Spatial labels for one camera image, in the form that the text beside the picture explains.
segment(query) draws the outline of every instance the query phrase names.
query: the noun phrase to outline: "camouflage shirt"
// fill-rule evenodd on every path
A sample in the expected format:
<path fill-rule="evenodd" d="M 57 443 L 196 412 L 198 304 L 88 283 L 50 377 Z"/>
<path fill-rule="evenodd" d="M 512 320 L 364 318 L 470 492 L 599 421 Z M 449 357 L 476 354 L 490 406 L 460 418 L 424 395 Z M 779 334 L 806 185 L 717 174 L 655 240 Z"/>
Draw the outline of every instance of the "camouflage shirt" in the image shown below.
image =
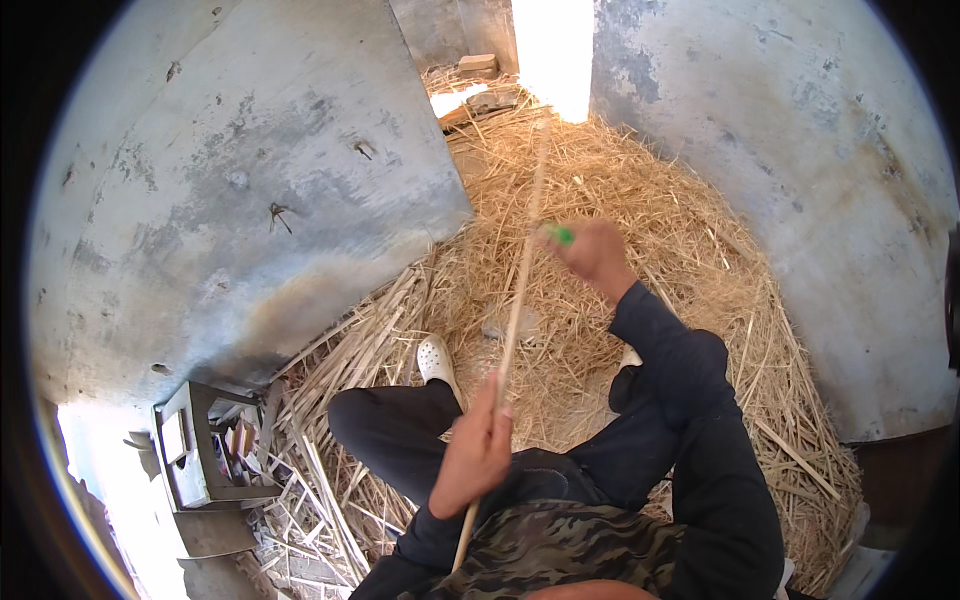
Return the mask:
<path fill-rule="evenodd" d="M 615 579 L 662 596 L 684 526 L 613 506 L 538 500 L 477 530 L 463 565 L 423 598 L 519 598 L 541 588 Z M 400 600 L 415 596 L 404 592 Z"/>

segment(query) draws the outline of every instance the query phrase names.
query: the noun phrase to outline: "foot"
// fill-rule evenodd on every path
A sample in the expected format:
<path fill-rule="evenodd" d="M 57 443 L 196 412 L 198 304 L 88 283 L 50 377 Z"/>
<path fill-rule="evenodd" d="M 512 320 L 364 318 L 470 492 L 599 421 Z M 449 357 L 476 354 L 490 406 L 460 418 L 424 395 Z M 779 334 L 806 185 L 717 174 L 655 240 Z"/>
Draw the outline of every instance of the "foot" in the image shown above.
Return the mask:
<path fill-rule="evenodd" d="M 457 381 L 453 378 L 453 366 L 450 363 L 450 354 L 446 351 L 446 344 L 436 333 L 423 338 L 417 347 L 417 366 L 420 367 L 420 376 L 423 377 L 423 383 L 431 379 L 440 379 L 450 386 L 454 397 L 460 408 L 464 408 L 463 396 L 460 394 L 460 388 L 457 387 Z"/>
<path fill-rule="evenodd" d="M 623 358 L 620 359 L 620 367 L 617 369 L 623 369 L 624 367 L 639 367 L 643 364 L 643 359 L 640 358 L 640 355 L 636 353 L 634 347 L 629 344 L 623 345 Z"/>

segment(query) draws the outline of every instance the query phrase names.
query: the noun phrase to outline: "concrete wall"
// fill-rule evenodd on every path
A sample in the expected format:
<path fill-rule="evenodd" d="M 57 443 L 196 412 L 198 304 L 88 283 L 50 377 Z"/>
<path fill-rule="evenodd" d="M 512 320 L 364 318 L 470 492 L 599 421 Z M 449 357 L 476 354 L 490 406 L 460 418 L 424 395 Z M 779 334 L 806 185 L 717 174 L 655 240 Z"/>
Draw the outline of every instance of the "concrete wall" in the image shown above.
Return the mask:
<path fill-rule="evenodd" d="M 38 185 L 37 391 L 135 410 L 263 383 L 470 213 L 386 0 L 134 3 Z"/>
<path fill-rule="evenodd" d="M 954 175 L 863 2 L 595 0 L 592 107 L 723 191 L 769 254 L 844 442 L 950 422 Z"/>
<path fill-rule="evenodd" d="M 511 0 L 391 0 L 418 69 L 496 54 L 500 68 L 519 72 Z"/>

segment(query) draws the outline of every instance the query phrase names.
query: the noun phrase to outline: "straw pile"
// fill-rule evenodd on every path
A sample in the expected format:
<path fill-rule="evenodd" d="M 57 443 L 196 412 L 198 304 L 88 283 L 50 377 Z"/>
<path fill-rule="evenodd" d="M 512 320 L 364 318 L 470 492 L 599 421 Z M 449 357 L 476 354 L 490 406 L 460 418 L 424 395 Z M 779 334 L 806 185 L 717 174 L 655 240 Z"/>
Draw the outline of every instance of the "straw pile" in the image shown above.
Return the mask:
<path fill-rule="evenodd" d="M 438 84 L 426 74 L 428 91 L 461 88 L 439 73 Z M 476 218 L 287 368 L 274 467 L 282 460 L 297 481 L 288 480 L 281 512 L 312 516 L 276 527 L 299 540 L 287 546 L 322 557 L 345 587 L 392 551 L 387 530 L 402 531 L 414 507 L 332 440 L 325 405 L 353 385 L 416 384 L 413 350 L 426 331 L 446 339 L 470 401 L 488 361 L 500 355 L 501 342 L 481 329 L 491 313 L 509 309 L 527 234 L 536 127 L 546 118 L 554 117 L 521 96 L 518 108 L 454 128 L 447 142 Z M 793 588 L 823 593 L 852 547 L 859 475 L 836 442 L 765 258 L 716 189 L 652 155 L 629 132 L 595 118 L 578 125 L 555 118 L 551 130 L 540 217 L 614 220 L 641 280 L 688 326 L 724 339 L 728 378 L 780 512 L 786 556 L 797 564 Z M 535 256 L 525 303 L 537 315 L 537 331 L 519 345 L 508 387 L 515 449 L 563 452 L 614 417 L 606 394 L 623 345 L 607 333 L 610 308 L 543 252 Z M 669 519 L 670 507 L 665 482 L 645 512 Z"/>

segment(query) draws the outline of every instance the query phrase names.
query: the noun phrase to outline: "leg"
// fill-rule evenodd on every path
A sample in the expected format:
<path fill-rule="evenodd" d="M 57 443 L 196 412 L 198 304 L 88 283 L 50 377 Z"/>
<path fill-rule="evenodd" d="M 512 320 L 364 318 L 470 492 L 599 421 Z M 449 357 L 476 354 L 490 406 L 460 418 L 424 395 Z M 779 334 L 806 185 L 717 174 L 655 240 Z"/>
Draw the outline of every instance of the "leg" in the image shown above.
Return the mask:
<path fill-rule="evenodd" d="M 723 341 L 693 331 L 710 357 L 710 367 L 725 371 Z M 610 405 L 622 414 L 568 455 L 607 495 L 613 506 L 638 511 L 647 494 L 677 461 L 682 430 L 670 424 L 671 407 L 662 406 L 644 386 L 644 366 L 628 366 L 613 379 Z"/>
<path fill-rule="evenodd" d="M 423 506 L 446 444 L 437 437 L 461 416 L 450 386 L 354 388 L 330 400 L 330 431 L 371 472 Z"/>

